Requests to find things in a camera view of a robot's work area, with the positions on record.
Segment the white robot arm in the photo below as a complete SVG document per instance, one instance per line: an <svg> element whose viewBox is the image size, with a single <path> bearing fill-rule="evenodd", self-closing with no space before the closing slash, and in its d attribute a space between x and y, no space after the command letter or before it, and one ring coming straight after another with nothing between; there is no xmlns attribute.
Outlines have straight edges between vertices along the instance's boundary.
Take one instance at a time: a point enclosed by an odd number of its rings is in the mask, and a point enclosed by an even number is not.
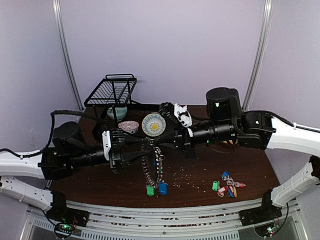
<svg viewBox="0 0 320 240"><path fill-rule="evenodd" d="M176 125L173 131L155 138L155 145L172 144L187 158L194 157L197 145L217 141L237 141L238 145L265 149L286 149L311 154L309 162L284 184L271 189L262 197L261 207L243 210L242 225L251 225L281 216L281 207L308 188L320 183L320 130L291 123L267 111L242 112L237 90L214 88L207 92L209 118L193 124L186 106L163 103L159 112ZM101 133L101 143L86 145L75 122L67 122L54 129L55 147L41 154L33 152L12 155L0 151L0 192L47 211L47 217L61 221L72 217L78 226L86 226L88 212L67 208L60 192L42 190L25 184L12 176L38 179L62 179L72 171L87 166L109 164L118 173L122 167L149 151L122 153L128 144L144 143L148 139L134 137L121 129Z"/></svg>

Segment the metal chain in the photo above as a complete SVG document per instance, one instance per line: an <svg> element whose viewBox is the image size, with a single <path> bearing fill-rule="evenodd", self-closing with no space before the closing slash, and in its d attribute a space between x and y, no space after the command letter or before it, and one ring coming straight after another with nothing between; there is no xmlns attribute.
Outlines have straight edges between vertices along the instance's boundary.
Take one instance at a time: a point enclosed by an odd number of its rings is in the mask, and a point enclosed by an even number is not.
<svg viewBox="0 0 320 240"><path fill-rule="evenodd" d="M162 166L162 161L164 159L163 154L161 153L161 150L159 147L155 146L153 143L153 139L148 139L148 143L147 145L142 144L141 145L141 150L148 150L148 147L151 148L151 150L154 151L154 157L155 157L155 164L156 164L156 180L153 179L153 177L151 176L151 171L150 171L150 167L149 167L149 159L148 156L143 156L141 159L141 163L142 163L142 169L143 169L143 173L145 176L145 180L146 183L153 187L154 189L158 188L159 183L161 183L163 180L163 166Z"/></svg>

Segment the teal bowl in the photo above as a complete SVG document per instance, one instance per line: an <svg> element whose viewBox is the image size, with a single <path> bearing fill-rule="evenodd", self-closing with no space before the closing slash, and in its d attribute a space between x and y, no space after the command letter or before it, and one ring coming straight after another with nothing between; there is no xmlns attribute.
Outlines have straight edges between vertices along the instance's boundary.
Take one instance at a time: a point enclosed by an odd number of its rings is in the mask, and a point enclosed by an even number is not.
<svg viewBox="0 0 320 240"><path fill-rule="evenodd" d="M127 114L127 107L116 107L115 108L115 115L116 115L116 119L118 122L121 122L124 117ZM114 116L114 110L112 109L112 107L109 107L108 110L106 111L106 114L108 114L109 118L111 118L112 120L115 120L115 116Z"/></svg>

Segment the metal grate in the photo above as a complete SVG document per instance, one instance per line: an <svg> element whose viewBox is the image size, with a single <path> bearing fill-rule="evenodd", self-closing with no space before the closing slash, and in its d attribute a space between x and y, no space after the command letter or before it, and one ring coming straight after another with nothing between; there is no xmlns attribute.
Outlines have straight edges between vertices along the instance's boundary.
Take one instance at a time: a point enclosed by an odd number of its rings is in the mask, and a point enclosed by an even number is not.
<svg viewBox="0 0 320 240"><path fill-rule="evenodd" d="M36 217L34 219L34 226L37 226L42 229L46 229L52 231L54 226L49 223L46 219ZM150 237L129 237L129 236L121 236L121 235L113 235L103 232L97 232L90 229L82 229L80 230L80 235L72 236L74 238L79 238L83 240L150 240ZM198 237L152 237L153 240L240 240L239 232L230 231L226 233L217 233L217 234L210 234L205 236L198 236Z"/></svg>
<svg viewBox="0 0 320 240"><path fill-rule="evenodd" d="M150 238L148 237L121 237L121 236L115 236L110 234L104 234L104 233L97 233L97 232L91 232L82 230L81 236L82 239L85 240L148 240ZM206 235L203 237L153 237L153 240L158 239L166 239L166 240L240 240L239 232L238 231L232 231L227 233L220 233L220 234L212 234L212 235Z"/></svg>
<svg viewBox="0 0 320 240"><path fill-rule="evenodd" d="M125 107L137 83L133 74L109 74L85 100L86 107Z"/></svg>

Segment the black cable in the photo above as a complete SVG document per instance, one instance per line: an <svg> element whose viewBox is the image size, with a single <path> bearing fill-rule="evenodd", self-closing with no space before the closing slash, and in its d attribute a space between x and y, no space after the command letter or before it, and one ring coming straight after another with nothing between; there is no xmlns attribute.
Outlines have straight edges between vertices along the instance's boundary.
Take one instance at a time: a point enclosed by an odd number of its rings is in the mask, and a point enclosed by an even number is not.
<svg viewBox="0 0 320 240"><path fill-rule="evenodd" d="M284 219L282 225L278 228L278 230L277 230L273 235L276 235L276 234L282 229L282 227L285 225L285 223L286 223L286 221L287 221L287 219L288 219L288 215L289 215L289 204L286 203L286 215L285 215L285 219Z"/></svg>
<svg viewBox="0 0 320 240"><path fill-rule="evenodd" d="M209 149L211 149L212 151L214 151L214 152L217 152L217 153L219 153L219 154L232 154L232 153L234 153L235 152L235 150L236 150L236 148L235 148L235 146L233 146L232 144L230 145L231 147L232 147L232 150L231 151L220 151L220 150L218 150L218 149L215 149L213 146L214 146L214 144L213 145L206 145Z"/></svg>
<svg viewBox="0 0 320 240"><path fill-rule="evenodd" d="M8 149L8 148L1 148L0 149L0 153L1 152L8 152L8 153L11 153L12 155L16 156L17 158L32 158L32 157L35 157L35 156L38 156L42 153L44 153L44 151L49 147L50 143L51 143L51 139L54 135L54 129L55 129L55 116L56 115L73 115L73 116L80 116L80 117L84 117L84 118L87 118L87 119L91 119L91 120L94 120L98 123L105 123L103 119L99 118L99 117L95 117L95 116L92 116L92 115L89 115L87 113L83 113L83 112L80 112L80 111L72 111L72 110L55 110L53 112L50 113L50 116L51 116L51 128L50 128L50 134L49 134L49 139L48 139L48 142L46 143L46 145L44 146L44 148L42 148L40 151L37 151L35 153L31 153L31 154L25 154L25 155L19 155L17 154L16 152L12 151L11 149Z"/></svg>
<svg viewBox="0 0 320 240"><path fill-rule="evenodd" d="M138 135L134 135L130 132L127 132L127 131L124 131L125 134L129 135L129 136L132 136L132 137L135 137L135 138L139 138L139 139L144 139L144 138L147 138L146 136L138 136Z"/></svg>
<svg viewBox="0 0 320 240"><path fill-rule="evenodd" d="M308 127L304 127L304 126L295 126L297 129L303 129L303 130L307 130L307 131L311 131L311 132L315 132L315 133L320 133L320 130L317 129L312 129L312 128L308 128Z"/></svg>
<svg viewBox="0 0 320 240"><path fill-rule="evenodd" d="M280 121L284 122L285 124L288 124L291 127L294 127L294 124L292 122L290 122L289 120L285 119L282 116L279 116L278 114L272 112L272 111L264 111L264 110L252 110L252 111L246 111L245 113L250 113L250 112L254 112L254 113L265 113L265 114L269 114L273 117L276 117L277 119L279 119Z"/></svg>
<svg viewBox="0 0 320 240"><path fill-rule="evenodd" d="M274 235L276 235L281 229L282 229L282 227L285 225L285 223L286 223L286 221L287 221L287 219L288 219L288 215L289 215L289 204L288 203L286 203L286 215L285 215L285 218L284 218L284 221L283 221L283 223L282 223L282 225L276 230L276 232L274 233L274 234L272 234L272 236L274 236ZM266 232L264 232L264 233L261 233L260 232L260 228L254 228L254 231L255 231L255 233L259 236L259 237L261 237L261 238L264 238L264 237L268 237L267 235L269 235L270 233L269 233L269 231L266 231Z"/></svg>
<svg viewBox="0 0 320 240"><path fill-rule="evenodd" d="M207 121L207 120L211 120L210 118L203 118L203 117L198 117L198 116L194 116L190 113L191 118L198 120L198 121Z"/></svg>
<svg viewBox="0 0 320 240"><path fill-rule="evenodd" d="M234 127L235 132L236 132L239 136L246 136L246 134L238 128L237 120L238 120L237 117L233 117L233 118L231 119L231 123L232 123L232 125L233 125L233 127Z"/></svg>
<svg viewBox="0 0 320 240"><path fill-rule="evenodd" d="M42 211L43 215L45 216L45 218L49 221L49 223L51 223L54 226L53 233L57 238L66 239L66 238L70 237L72 235L72 233L75 231L76 228L74 226L71 226L70 224L68 224L66 222L54 223L53 221L50 220L50 218L48 218L48 216L44 210L41 209L41 211ZM64 225L64 226L67 225L70 229L64 229L60 225ZM57 231L62 231L62 232L64 231L64 232L68 232L68 233L67 233L67 235L63 235L61 233L58 233Z"/></svg>

